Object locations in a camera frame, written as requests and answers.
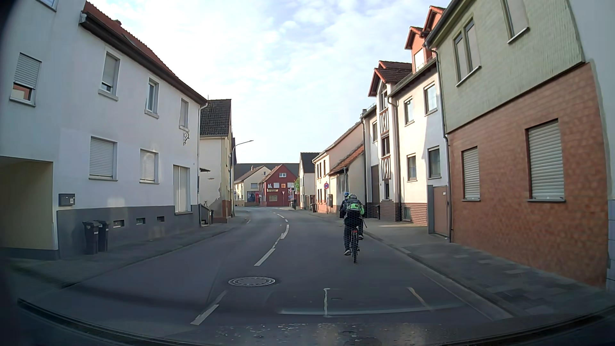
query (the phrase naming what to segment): windshield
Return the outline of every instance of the windshield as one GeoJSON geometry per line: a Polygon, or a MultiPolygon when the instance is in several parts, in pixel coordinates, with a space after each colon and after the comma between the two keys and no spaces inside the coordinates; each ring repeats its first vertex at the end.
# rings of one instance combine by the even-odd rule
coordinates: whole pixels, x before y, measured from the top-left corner
{"type": "Polygon", "coordinates": [[[613,340],[610,2],[10,5],[33,343],[613,340]]]}

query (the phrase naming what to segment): curb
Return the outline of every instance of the curb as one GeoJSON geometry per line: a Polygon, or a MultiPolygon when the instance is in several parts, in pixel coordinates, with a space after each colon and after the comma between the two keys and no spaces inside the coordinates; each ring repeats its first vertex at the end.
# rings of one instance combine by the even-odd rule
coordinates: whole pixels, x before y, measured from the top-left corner
{"type": "Polygon", "coordinates": [[[380,243],[385,244],[386,246],[389,246],[390,248],[401,252],[402,254],[405,254],[406,256],[410,257],[411,259],[417,261],[418,263],[424,265],[425,267],[433,270],[434,272],[444,276],[445,278],[455,282],[456,284],[468,289],[469,291],[472,291],[474,294],[477,294],[478,296],[480,296],[481,298],[487,300],[488,302],[495,304],[496,306],[498,306],[499,308],[501,308],[502,310],[506,311],[507,313],[510,313],[512,316],[514,317],[521,317],[521,316],[531,316],[528,312],[526,312],[525,310],[522,310],[520,308],[517,308],[516,306],[506,302],[504,299],[501,299],[500,297],[496,296],[493,293],[490,293],[482,288],[476,287],[472,284],[469,284],[468,282],[466,282],[463,279],[459,279],[454,277],[453,275],[451,275],[450,273],[448,273],[445,270],[442,270],[441,268],[438,268],[434,265],[431,265],[430,263],[428,263],[427,261],[425,261],[421,256],[417,256],[415,254],[413,254],[412,252],[408,251],[408,250],[404,250],[401,249],[393,244],[387,244],[385,242],[384,239],[372,234],[369,231],[363,230],[363,234],[364,235],[368,235],[371,238],[373,238],[374,240],[379,241],[380,243]]]}
{"type": "Polygon", "coordinates": [[[183,249],[185,247],[195,245],[197,243],[200,243],[201,241],[208,240],[208,239],[213,238],[213,237],[215,237],[217,235],[220,235],[222,233],[226,233],[226,232],[228,232],[230,230],[233,230],[233,229],[235,229],[235,228],[245,224],[246,221],[247,221],[247,217],[244,217],[244,221],[242,221],[241,223],[239,223],[239,224],[237,224],[237,225],[235,225],[235,226],[233,226],[233,227],[231,227],[231,228],[229,228],[227,230],[223,230],[223,231],[219,231],[219,232],[214,232],[214,233],[208,235],[207,237],[199,239],[199,240],[197,240],[195,242],[188,243],[188,244],[179,244],[178,246],[176,246],[174,248],[171,248],[171,249],[169,249],[167,251],[158,253],[156,255],[153,255],[153,256],[150,256],[150,257],[147,257],[147,258],[144,258],[144,259],[138,259],[138,260],[134,260],[134,261],[131,261],[131,262],[124,263],[120,267],[110,268],[109,270],[105,270],[105,271],[103,271],[101,273],[97,273],[96,275],[93,275],[93,276],[88,276],[86,278],[83,278],[83,279],[81,279],[79,281],[75,281],[75,282],[64,281],[62,279],[54,278],[53,276],[41,273],[41,272],[39,272],[37,270],[32,270],[32,269],[29,269],[29,268],[21,267],[19,265],[15,265],[13,263],[10,264],[10,268],[12,270],[15,270],[16,272],[20,272],[20,273],[22,273],[24,275],[27,275],[27,276],[39,279],[39,280],[41,280],[41,281],[43,281],[45,283],[52,284],[52,285],[56,286],[57,288],[64,289],[64,288],[73,286],[75,284],[81,283],[83,281],[86,281],[86,280],[89,280],[89,279],[96,278],[98,276],[107,274],[107,273],[112,272],[114,270],[125,268],[125,267],[128,267],[129,265],[137,264],[137,263],[149,260],[149,259],[154,259],[156,257],[160,257],[162,255],[166,255],[166,254],[169,254],[171,252],[175,252],[177,250],[183,249]]]}

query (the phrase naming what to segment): manhole cover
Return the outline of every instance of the manhole cover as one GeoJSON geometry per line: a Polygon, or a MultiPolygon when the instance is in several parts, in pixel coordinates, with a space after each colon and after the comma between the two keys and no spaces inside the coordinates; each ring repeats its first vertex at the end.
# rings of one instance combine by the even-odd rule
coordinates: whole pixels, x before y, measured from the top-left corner
{"type": "Polygon", "coordinates": [[[243,286],[243,287],[258,287],[258,286],[267,286],[276,282],[272,278],[265,278],[263,276],[251,276],[249,278],[237,278],[229,281],[229,284],[233,286],[243,286]]]}

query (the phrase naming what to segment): backpack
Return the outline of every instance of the backpack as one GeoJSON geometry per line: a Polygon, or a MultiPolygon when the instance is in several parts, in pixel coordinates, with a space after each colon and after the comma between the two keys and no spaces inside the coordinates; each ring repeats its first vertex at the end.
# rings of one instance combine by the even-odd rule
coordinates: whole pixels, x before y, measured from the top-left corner
{"type": "Polygon", "coordinates": [[[360,217],[363,214],[363,204],[356,195],[350,195],[346,200],[346,215],[349,217],[360,217]]]}

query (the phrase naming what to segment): trash bin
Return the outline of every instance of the trash bin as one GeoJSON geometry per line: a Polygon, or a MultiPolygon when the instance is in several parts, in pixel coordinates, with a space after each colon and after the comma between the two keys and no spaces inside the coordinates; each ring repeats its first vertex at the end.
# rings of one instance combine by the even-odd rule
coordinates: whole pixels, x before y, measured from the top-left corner
{"type": "Polygon", "coordinates": [[[100,223],[96,221],[85,221],[83,223],[85,231],[85,252],[86,255],[98,253],[98,227],[100,223]]]}
{"type": "Polygon", "coordinates": [[[109,246],[109,223],[104,220],[96,220],[98,227],[98,251],[105,252],[109,246]]]}

